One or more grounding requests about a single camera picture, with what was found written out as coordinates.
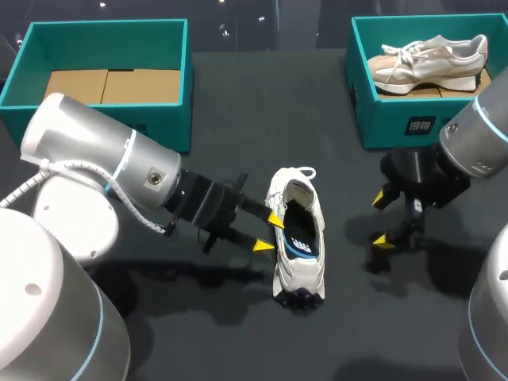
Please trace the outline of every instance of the white sneaker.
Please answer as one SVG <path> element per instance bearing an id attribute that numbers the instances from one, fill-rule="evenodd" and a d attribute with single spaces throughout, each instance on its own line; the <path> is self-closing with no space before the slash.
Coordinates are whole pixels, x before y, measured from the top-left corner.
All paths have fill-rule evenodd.
<path id="1" fill-rule="evenodd" d="M 450 41 L 436 36 L 403 48 L 382 45 L 382 56 L 368 61 L 374 84 L 393 94 L 407 94 L 416 86 L 432 83 L 449 90 L 474 91 L 487 61 L 487 38 Z"/>
<path id="2" fill-rule="evenodd" d="M 292 308 L 315 308 L 325 299 L 325 221 L 310 167 L 281 168 L 271 179 L 266 205 L 284 224 L 275 228 L 275 300 Z"/>

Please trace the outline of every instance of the cardboard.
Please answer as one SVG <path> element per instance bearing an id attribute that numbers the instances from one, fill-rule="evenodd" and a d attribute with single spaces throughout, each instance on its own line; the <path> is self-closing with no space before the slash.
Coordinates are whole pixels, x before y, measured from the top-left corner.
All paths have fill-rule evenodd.
<path id="1" fill-rule="evenodd" d="M 179 90 L 180 70 L 110 71 L 102 103 L 177 103 Z"/>
<path id="2" fill-rule="evenodd" d="M 86 105 L 101 103 L 107 70 L 60 70 L 49 78 L 44 99 L 52 93 L 65 94 Z"/>
<path id="3" fill-rule="evenodd" d="M 378 93 L 379 99 L 396 99 L 396 98 L 440 98 L 441 94 L 436 87 L 429 87 L 425 89 L 417 89 L 410 91 L 406 95 L 388 95 Z"/>
<path id="4" fill-rule="evenodd" d="M 479 75 L 479 86 L 473 92 L 453 91 L 440 88 L 442 98 L 462 98 L 462 97 L 475 97 L 483 91 L 483 89 L 491 84 L 491 77 L 487 70 L 483 69 Z"/>

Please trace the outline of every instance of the white cable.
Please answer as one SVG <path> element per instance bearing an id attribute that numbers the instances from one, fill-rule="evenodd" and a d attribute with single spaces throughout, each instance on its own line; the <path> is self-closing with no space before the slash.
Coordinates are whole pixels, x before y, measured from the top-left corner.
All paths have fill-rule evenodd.
<path id="1" fill-rule="evenodd" d="M 112 175 L 110 175 L 105 169 L 99 167 L 98 165 L 95 165 L 93 163 L 89 163 L 86 161 L 81 160 L 66 160 L 66 161 L 60 161 L 58 163 L 54 164 L 47 164 L 47 168 L 42 168 L 44 171 L 41 171 L 37 173 L 35 176 L 33 176 L 28 181 L 25 181 L 23 184 L 21 184 L 14 192 L 9 194 L 6 198 L 0 201 L 0 208 L 6 208 L 10 204 L 12 204 L 14 201 L 16 201 L 18 198 L 20 198 L 23 194 L 25 194 L 30 189 L 34 188 L 37 184 L 43 182 L 45 179 L 47 179 L 53 172 L 65 172 L 66 170 L 71 169 L 81 169 L 86 171 L 92 171 L 96 173 L 97 175 L 100 175 L 103 177 L 110 185 L 111 188 L 115 191 L 115 193 L 118 195 L 120 200 L 124 203 L 124 205 L 127 207 L 130 213 L 133 214 L 133 216 L 143 225 L 148 227 L 149 229 L 164 234 L 166 233 L 166 230 L 160 226 L 155 224 L 154 222 L 151 222 L 147 220 L 143 215 L 137 210 L 137 208 L 133 205 L 133 203 L 129 200 L 129 197 L 127 194 L 121 189 L 120 185 L 117 183 L 117 181 L 113 178 Z"/>
<path id="2" fill-rule="evenodd" d="M 15 202 L 23 194 L 28 192 L 30 189 L 36 187 L 40 183 L 44 182 L 49 176 L 51 176 L 51 174 L 52 173 L 50 171 L 41 171 L 37 173 L 35 176 L 32 176 L 30 179 L 26 180 L 11 194 L 9 194 L 7 197 L 5 197 L 3 200 L 0 201 L 0 208 L 5 209 L 9 207 L 10 204 Z"/>

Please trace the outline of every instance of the white label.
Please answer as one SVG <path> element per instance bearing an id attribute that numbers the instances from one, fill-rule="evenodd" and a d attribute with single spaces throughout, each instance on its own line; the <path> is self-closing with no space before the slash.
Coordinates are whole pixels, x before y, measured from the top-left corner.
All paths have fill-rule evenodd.
<path id="1" fill-rule="evenodd" d="M 420 200 L 418 200 L 417 198 L 416 198 L 416 199 L 414 199 L 414 209 L 415 209 L 417 212 L 420 212 L 420 213 L 423 211 L 423 209 L 422 209 L 422 207 L 421 207 L 421 202 L 420 202 Z"/>

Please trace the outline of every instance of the table surface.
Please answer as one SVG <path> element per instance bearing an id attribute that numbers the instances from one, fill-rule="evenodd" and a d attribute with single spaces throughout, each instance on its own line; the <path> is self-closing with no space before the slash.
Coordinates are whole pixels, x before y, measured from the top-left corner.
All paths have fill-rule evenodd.
<path id="1" fill-rule="evenodd" d="M 395 257 L 387 276 L 368 274 L 368 236 L 395 224 L 402 206 L 371 208 L 383 153 L 360 146 L 344 51 L 199 53 L 194 65 L 192 152 L 183 166 L 217 180 L 246 171 L 244 190 L 259 200 L 280 167 L 314 167 L 326 222 L 326 300 L 310 314 L 285 310 L 271 298 L 270 260 L 225 242 L 206 256 L 191 226 L 159 237 L 115 204 L 121 231 L 104 287 L 136 306 L 126 320 L 129 380 L 463 380 L 456 356 L 463 297 L 506 223 L 508 171 L 429 214 L 426 250 Z M 34 170 L 19 162 L 4 128 L 0 143 L 7 194 Z M 31 198 L 16 207 L 29 212 Z M 248 217 L 237 226 L 270 238 Z"/>

